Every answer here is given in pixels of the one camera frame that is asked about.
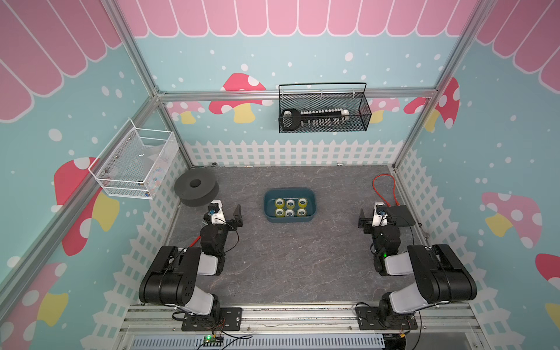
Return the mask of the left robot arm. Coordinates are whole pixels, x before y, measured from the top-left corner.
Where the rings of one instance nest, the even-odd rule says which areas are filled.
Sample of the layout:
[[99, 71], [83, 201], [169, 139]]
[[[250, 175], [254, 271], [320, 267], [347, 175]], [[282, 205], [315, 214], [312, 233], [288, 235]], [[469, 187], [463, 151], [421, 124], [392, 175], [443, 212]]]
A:
[[196, 286], [199, 276], [218, 276], [225, 266], [229, 233], [243, 226], [241, 206], [227, 219], [221, 201], [212, 201], [204, 214], [197, 242], [186, 248], [162, 246], [139, 286], [142, 303], [171, 306], [191, 316], [217, 321], [220, 302], [216, 295]]

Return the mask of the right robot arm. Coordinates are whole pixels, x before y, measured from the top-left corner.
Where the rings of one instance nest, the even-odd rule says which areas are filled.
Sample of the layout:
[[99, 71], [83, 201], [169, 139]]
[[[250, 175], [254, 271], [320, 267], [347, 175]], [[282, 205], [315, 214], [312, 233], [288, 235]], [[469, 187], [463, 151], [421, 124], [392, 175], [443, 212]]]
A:
[[413, 316], [429, 307], [474, 300], [474, 278], [447, 244], [412, 244], [400, 251], [401, 230], [416, 225], [406, 206], [378, 202], [368, 217], [360, 211], [357, 226], [372, 238], [370, 252], [375, 270], [384, 277], [413, 276], [414, 282], [383, 295], [377, 307], [379, 319]]

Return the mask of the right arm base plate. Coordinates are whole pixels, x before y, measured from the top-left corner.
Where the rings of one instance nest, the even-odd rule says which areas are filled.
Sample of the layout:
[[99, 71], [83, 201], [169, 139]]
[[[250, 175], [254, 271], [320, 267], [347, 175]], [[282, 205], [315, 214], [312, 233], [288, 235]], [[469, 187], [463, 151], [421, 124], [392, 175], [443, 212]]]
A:
[[418, 329], [416, 317], [413, 314], [396, 314], [385, 306], [370, 306], [358, 303], [354, 313], [360, 330], [388, 330], [408, 333]]

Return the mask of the teal plastic storage box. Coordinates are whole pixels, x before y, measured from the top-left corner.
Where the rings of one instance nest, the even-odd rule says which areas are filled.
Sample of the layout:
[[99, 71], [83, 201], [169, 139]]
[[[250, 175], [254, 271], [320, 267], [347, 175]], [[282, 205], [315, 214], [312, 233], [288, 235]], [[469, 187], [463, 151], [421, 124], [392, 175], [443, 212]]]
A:
[[309, 188], [276, 188], [264, 197], [265, 217], [270, 223], [306, 223], [317, 213], [316, 197]]

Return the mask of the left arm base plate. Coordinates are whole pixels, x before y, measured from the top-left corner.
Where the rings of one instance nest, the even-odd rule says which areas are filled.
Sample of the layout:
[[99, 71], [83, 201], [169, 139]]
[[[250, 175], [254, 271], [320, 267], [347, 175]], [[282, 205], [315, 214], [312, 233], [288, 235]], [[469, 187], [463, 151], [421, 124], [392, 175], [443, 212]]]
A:
[[242, 308], [220, 308], [209, 315], [187, 315], [182, 318], [182, 331], [240, 331]]

